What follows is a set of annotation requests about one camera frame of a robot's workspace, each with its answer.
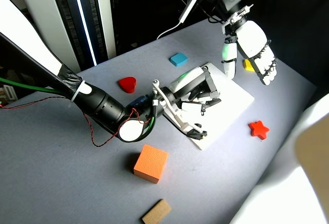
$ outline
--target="blue block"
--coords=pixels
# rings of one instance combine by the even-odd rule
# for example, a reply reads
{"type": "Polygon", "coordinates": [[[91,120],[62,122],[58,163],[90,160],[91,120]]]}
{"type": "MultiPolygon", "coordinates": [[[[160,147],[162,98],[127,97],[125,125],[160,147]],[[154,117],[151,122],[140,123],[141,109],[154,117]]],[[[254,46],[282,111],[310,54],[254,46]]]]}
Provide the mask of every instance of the blue block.
{"type": "Polygon", "coordinates": [[[181,66],[187,62],[188,58],[183,53],[175,54],[170,58],[170,62],[175,66],[181,66]]]}

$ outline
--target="red heart-shaped block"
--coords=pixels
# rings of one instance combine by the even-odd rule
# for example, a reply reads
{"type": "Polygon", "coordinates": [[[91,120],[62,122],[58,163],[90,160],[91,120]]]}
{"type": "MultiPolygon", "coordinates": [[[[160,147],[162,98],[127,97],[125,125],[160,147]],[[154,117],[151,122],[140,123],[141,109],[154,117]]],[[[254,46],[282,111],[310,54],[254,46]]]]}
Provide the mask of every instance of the red heart-shaped block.
{"type": "Polygon", "coordinates": [[[135,91],[136,83],[134,77],[126,77],[119,80],[120,87],[127,93],[133,93],[135,91]]]}

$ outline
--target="table surface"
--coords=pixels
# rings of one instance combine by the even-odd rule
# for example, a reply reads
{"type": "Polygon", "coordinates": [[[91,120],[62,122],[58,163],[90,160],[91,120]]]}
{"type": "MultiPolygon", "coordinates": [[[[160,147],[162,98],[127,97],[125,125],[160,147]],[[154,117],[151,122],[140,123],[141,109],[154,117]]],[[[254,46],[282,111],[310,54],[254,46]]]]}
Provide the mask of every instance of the table surface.
{"type": "MultiPolygon", "coordinates": [[[[167,85],[191,68],[212,62],[223,70],[220,25],[202,21],[81,73],[124,105],[167,85]],[[169,57],[189,57],[181,67],[169,57]],[[135,93],[117,81],[135,76],[135,93]]],[[[81,111],[65,99],[1,110],[1,223],[141,223],[164,198],[172,207],[162,223],[229,223],[294,126],[315,86],[279,61],[278,75],[264,86],[243,69],[239,56],[234,81],[255,97],[249,108],[207,150],[200,151],[164,117],[143,141],[113,139],[96,148],[81,111]],[[248,123],[262,120],[268,138],[251,137],[248,123]],[[144,144],[169,152],[159,183],[132,173],[144,144]]],[[[47,96],[35,93],[15,104],[47,96]]],[[[96,142],[109,133],[95,122],[96,142]]]]}

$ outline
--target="red star-shaped block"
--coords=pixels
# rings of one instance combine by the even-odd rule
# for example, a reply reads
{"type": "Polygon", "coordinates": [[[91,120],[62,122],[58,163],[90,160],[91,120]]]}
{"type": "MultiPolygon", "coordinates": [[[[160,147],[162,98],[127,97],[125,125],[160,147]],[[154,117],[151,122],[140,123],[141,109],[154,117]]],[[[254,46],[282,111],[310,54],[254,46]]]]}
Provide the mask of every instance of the red star-shaped block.
{"type": "Polygon", "coordinates": [[[251,129],[251,135],[253,137],[257,136],[262,140],[266,138],[266,133],[269,131],[269,128],[265,127],[260,120],[250,123],[249,127],[251,129]]]}

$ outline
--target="orange block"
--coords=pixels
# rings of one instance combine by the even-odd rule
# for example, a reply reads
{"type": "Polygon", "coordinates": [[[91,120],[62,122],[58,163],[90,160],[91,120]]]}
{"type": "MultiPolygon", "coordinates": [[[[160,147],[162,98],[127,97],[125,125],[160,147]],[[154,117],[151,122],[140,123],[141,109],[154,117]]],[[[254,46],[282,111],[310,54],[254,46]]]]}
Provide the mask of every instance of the orange block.
{"type": "Polygon", "coordinates": [[[134,174],[153,183],[159,182],[168,156],[168,152],[145,144],[134,167],[134,174]]]}

